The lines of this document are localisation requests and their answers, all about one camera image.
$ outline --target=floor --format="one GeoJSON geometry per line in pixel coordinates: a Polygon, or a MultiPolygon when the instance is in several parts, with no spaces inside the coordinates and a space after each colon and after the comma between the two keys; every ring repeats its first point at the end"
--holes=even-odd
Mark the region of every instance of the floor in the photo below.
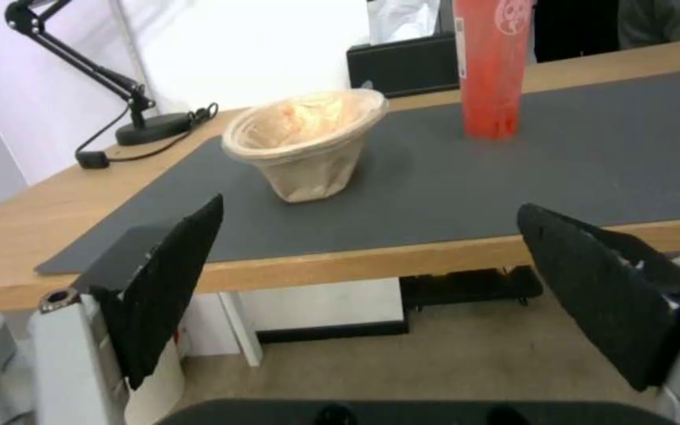
{"type": "Polygon", "coordinates": [[[411,332],[264,347],[184,361],[178,408],[213,398],[604,400],[651,408],[577,330],[551,293],[517,302],[427,307],[411,332]]]}

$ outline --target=white logo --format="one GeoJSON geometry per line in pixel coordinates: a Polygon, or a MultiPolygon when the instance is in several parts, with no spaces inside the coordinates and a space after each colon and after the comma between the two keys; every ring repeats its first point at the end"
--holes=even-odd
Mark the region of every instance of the white logo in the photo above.
{"type": "Polygon", "coordinates": [[[517,35],[530,20],[531,0],[500,0],[495,9],[495,25],[507,35],[517,35]]]}

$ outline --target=black box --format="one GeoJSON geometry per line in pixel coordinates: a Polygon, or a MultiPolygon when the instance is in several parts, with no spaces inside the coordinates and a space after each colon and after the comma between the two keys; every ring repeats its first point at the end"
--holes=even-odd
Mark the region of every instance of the black box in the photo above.
{"type": "Polygon", "coordinates": [[[458,89],[456,39],[452,32],[348,49],[351,87],[387,97],[458,89]]]}

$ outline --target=basket rim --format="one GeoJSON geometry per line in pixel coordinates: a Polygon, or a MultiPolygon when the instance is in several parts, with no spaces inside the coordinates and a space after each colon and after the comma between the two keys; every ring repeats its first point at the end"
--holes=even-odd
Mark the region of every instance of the basket rim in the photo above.
{"type": "Polygon", "coordinates": [[[308,152],[317,148],[324,149],[338,145],[339,143],[345,143],[348,140],[355,138],[357,135],[359,135],[359,133],[365,132],[371,126],[380,121],[380,119],[385,116],[387,110],[388,100],[386,99],[385,95],[372,89],[316,91],[298,96],[285,97],[285,99],[278,100],[277,102],[271,102],[269,104],[252,107],[238,114],[235,118],[233,118],[232,121],[230,121],[230,123],[227,125],[227,128],[224,130],[224,133],[222,134],[222,147],[225,149],[225,151],[230,153],[232,156],[235,156],[237,159],[274,159],[289,153],[308,152]],[[370,99],[375,100],[375,104],[372,106],[370,113],[356,119],[356,121],[353,121],[342,130],[335,130],[334,132],[328,133],[318,138],[312,138],[301,143],[295,143],[294,145],[279,146],[276,148],[248,148],[234,142],[234,135],[237,134],[238,130],[243,127],[244,123],[246,123],[251,117],[262,110],[276,107],[277,105],[290,102],[294,99],[304,99],[305,97],[315,97],[321,96],[323,94],[345,93],[353,93],[354,95],[369,97],[370,99]]]}

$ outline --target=metal bolt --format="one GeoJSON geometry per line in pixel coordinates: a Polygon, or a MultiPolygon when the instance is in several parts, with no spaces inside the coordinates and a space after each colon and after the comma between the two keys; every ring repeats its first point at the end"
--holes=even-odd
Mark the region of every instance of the metal bolt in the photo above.
{"type": "Polygon", "coordinates": [[[80,294],[75,288],[53,290],[41,298],[41,302],[38,303],[38,311],[42,314],[56,312],[78,302],[80,302],[80,294]]]}

